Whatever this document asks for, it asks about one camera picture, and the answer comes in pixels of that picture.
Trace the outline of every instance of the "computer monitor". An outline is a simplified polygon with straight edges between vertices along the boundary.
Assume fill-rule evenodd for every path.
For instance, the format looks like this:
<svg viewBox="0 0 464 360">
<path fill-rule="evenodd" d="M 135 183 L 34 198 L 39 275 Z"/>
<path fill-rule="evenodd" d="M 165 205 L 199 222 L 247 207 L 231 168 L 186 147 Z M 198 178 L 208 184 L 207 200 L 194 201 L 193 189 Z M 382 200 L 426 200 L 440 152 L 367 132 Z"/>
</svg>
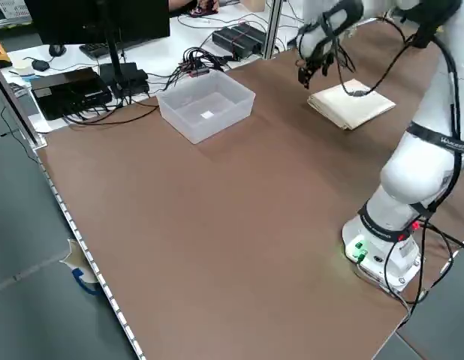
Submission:
<svg viewBox="0 0 464 360">
<path fill-rule="evenodd" d="M 135 63 L 120 64 L 117 42 L 170 35 L 168 0 L 26 0 L 44 44 L 107 43 L 112 64 L 100 74 L 117 98 L 142 92 L 146 74 Z"/>
</svg>

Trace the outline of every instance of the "monitor stand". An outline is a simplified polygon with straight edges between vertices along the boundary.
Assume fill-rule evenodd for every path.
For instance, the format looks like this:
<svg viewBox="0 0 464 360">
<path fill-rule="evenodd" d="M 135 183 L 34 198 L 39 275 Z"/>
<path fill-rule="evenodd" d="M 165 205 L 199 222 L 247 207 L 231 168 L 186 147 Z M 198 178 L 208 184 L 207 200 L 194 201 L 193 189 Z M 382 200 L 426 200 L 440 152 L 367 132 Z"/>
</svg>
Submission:
<svg viewBox="0 0 464 360">
<path fill-rule="evenodd" d="M 95 0 L 104 24 L 105 38 L 110 51 L 112 64 L 100 66 L 100 77 L 112 90 L 116 99 L 123 99 L 132 95 L 149 92 L 149 84 L 146 81 L 147 74 L 138 70 L 134 62 L 120 64 L 119 53 L 113 36 L 113 22 L 109 14 L 108 0 Z"/>
<path fill-rule="evenodd" d="M 117 78 L 113 64 L 102 64 L 99 67 L 100 78 L 112 89 L 115 98 L 149 92 L 148 76 L 145 71 L 138 70 L 134 62 L 120 64 L 120 73 L 120 78 Z"/>
</svg>

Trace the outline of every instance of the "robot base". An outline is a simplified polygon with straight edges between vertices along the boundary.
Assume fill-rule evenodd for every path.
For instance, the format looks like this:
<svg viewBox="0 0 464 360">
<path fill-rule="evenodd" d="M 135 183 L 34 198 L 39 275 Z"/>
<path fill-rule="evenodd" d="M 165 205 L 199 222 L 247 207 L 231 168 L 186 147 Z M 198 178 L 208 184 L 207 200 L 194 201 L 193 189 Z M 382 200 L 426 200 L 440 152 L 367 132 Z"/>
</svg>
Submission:
<svg viewBox="0 0 464 360">
<path fill-rule="evenodd" d="M 357 263 L 359 255 L 365 254 L 366 257 L 360 267 L 387 289 L 384 279 L 384 264 L 393 244 L 372 235 L 362 225 L 359 216 L 344 225 L 342 228 L 342 240 L 347 258 L 353 263 Z M 396 245 L 390 255 L 387 264 L 387 281 L 392 289 L 400 293 L 409 281 L 414 278 L 419 269 L 419 247 L 410 236 L 407 240 Z"/>
</svg>

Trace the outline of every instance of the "white desk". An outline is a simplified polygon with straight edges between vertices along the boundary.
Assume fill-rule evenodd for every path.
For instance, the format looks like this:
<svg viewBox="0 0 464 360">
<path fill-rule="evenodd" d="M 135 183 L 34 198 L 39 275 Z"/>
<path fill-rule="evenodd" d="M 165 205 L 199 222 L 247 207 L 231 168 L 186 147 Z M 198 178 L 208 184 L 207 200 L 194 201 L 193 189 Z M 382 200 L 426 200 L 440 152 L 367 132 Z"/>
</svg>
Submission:
<svg viewBox="0 0 464 360">
<path fill-rule="evenodd" d="M 296 15 L 298 17 L 301 17 L 303 13 L 303 0 L 289 1 L 291 1 Z M 170 19 L 170 37 L 153 40 L 133 49 L 126 50 L 125 54 L 127 61 L 136 62 L 139 69 L 143 69 L 147 73 L 170 75 L 176 68 L 177 64 L 181 61 L 182 54 L 186 49 L 188 49 L 189 47 L 200 46 L 207 39 L 207 37 L 209 37 L 212 34 L 214 30 L 219 29 L 223 26 L 235 25 L 239 23 L 239 21 L 237 21 L 237 19 L 239 18 L 242 18 L 240 20 L 241 22 L 251 21 L 251 26 L 254 26 L 255 28 L 258 28 L 260 30 L 263 30 L 263 26 L 265 30 L 267 30 L 269 10 L 269 7 L 266 6 L 266 10 L 262 13 L 251 13 L 243 5 L 235 4 L 221 7 L 219 9 L 218 14 L 214 16 L 208 16 L 207 19 L 192 19 L 187 16 L 181 16 L 180 18 L 172 18 Z M 301 25 L 300 21 L 291 18 L 294 17 L 294 15 L 288 3 L 283 4 L 282 14 L 284 14 L 285 16 L 281 16 L 280 26 L 284 27 L 279 27 L 278 35 L 278 38 L 282 42 L 279 40 L 277 41 L 277 47 L 281 51 L 284 50 L 283 44 L 287 45 L 287 42 L 297 34 L 296 28 Z M 189 28 L 188 26 L 185 26 L 182 23 L 188 24 L 190 26 L 204 28 Z M 208 40 L 204 44 L 203 48 L 215 55 L 230 55 L 230 53 L 228 53 L 227 51 L 216 46 L 211 40 Z M 22 60 L 25 57 L 43 60 L 50 59 L 47 45 L 10 52 L 8 55 L 10 56 L 12 62 Z M 231 62 L 229 65 L 232 68 L 236 68 L 238 66 L 252 62 L 256 59 L 259 59 L 259 57 L 257 55 L 253 55 L 250 58 L 241 62 Z M 101 64 L 110 63 L 110 58 L 101 58 L 98 62 Z M 67 70 L 64 71 L 76 70 L 80 67 L 83 67 L 84 65 L 97 66 L 97 63 L 96 61 L 93 61 L 86 55 L 84 55 L 79 50 L 78 45 L 68 45 L 67 52 L 63 56 L 53 59 L 53 61 L 50 64 L 50 66 L 53 69 L 67 68 Z M 51 75 L 63 72 L 60 70 L 53 69 L 39 74 Z M 4 69 L 2 73 L 4 74 L 5 79 L 9 83 L 17 83 L 22 86 L 30 86 L 29 83 L 24 82 L 20 77 L 9 73 L 8 70 L 12 69 Z M 149 76 L 149 81 L 151 83 L 163 83 L 164 79 L 155 76 Z M 150 91 L 154 92 L 163 87 L 164 86 L 160 84 L 151 84 Z M 134 99 L 138 101 L 144 98 L 146 98 L 145 95 L 139 95 Z M 57 119 L 54 121 L 46 121 L 41 114 L 31 116 L 30 120 L 34 125 L 36 131 L 44 133 L 67 126 L 67 124 L 61 119 Z"/>
</svg>

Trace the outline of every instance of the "black box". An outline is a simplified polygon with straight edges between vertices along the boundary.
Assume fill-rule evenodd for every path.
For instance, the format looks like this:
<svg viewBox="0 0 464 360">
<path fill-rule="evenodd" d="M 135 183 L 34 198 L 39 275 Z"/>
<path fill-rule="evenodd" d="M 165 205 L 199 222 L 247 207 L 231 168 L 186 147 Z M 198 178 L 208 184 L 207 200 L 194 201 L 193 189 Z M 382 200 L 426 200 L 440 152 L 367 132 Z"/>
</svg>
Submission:
<svg viewBox="0 0 464 360">
<path fill-rule="evenodd" d="M 259 53 L 262 47 L 260 42 L 234 28 L 222 28 L 214 31 L 212 41 L 222 49 L 226 49 L 242 59 L 249 57 L 251 54 Z"/>
<path fill-rule="evenodd" d="M 105 105 L 112 94 L 91 67 L 34 79 L 32 94 L 46 120 Z"/>
</svg>

